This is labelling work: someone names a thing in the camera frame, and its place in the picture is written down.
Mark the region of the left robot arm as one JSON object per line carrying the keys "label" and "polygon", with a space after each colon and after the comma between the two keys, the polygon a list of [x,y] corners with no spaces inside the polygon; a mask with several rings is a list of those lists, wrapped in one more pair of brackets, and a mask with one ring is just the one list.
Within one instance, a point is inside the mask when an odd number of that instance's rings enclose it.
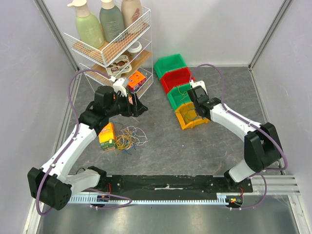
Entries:
{"label": "left robot arm", "polygon": [[71,196],[93,188],[97,192],[107,186],[106,172],[91,166],[84,172],[69,175],[74,163],[86,147],[99,135],[114,116],[138,117],[147,111],[136,94],[123,95],[111,86],[100,86],[64,144],[41,168],[31,168],[27,174],[31,196],[39,204],[61,210]]}

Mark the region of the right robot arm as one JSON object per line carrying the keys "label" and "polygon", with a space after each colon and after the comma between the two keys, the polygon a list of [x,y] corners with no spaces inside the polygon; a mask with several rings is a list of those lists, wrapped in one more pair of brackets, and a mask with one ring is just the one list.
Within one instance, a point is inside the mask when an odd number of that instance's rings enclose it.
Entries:
{"label": "right robot arm", "polygon": [[283,157],[273,124],[251,121],[233,111],[220,99],[209,98],[206,88],[199,82],[191,84],[188,95],[199,116],[222,125],[244,143],[243,160],[224,173],[223,186],[227,191],[236,191],[243,180],[268,169]]}

